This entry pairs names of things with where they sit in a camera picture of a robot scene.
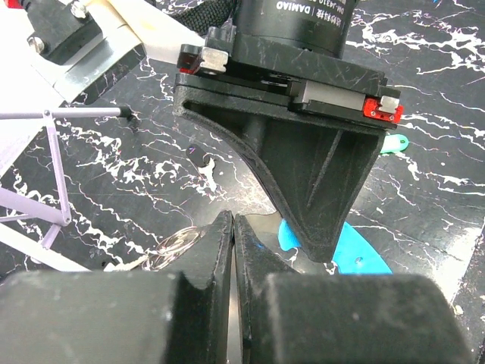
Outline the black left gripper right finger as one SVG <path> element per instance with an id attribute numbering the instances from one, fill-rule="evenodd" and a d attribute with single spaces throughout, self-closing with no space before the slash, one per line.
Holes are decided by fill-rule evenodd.
<path id="1" fill-rule="evenodd" d="M 435 283 L 420 275 L 302 274 L 233 222 L 244 363 L 470 363 Z"/>

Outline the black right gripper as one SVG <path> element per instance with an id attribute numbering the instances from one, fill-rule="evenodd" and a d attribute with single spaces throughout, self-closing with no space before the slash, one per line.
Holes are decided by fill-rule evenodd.
<path id="1" fill-rule="evenodd" d="M 215 133 L 249 166 L 308 257 L 329 262 L 383 145 L 400 92 L 380 71 L 342 60 L 356 1 L 204 1 L 177 20 L 233 66 L 298 85 L 273 89 L 178 74 L 174 113 Z M 354 111 L 360 111 L 364 118 Z"/>

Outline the key with green tag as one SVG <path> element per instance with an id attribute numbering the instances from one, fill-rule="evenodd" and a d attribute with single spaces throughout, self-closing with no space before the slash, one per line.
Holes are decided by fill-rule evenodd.
<path id="1" fill-rule="evenodd" d="M 380 154 L 399 153 L 408 148 L 408 138 L 402 134 L 387 135 L 380 151 Z"/>

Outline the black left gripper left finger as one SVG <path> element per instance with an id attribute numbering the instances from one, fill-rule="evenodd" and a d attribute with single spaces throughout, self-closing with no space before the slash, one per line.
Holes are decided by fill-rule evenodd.
<path id="1" fill-rule="evenodd" d="M 233 217 L 160 271 L 24 272 L 1 288 L 3 363 L 224 363 Z"/>

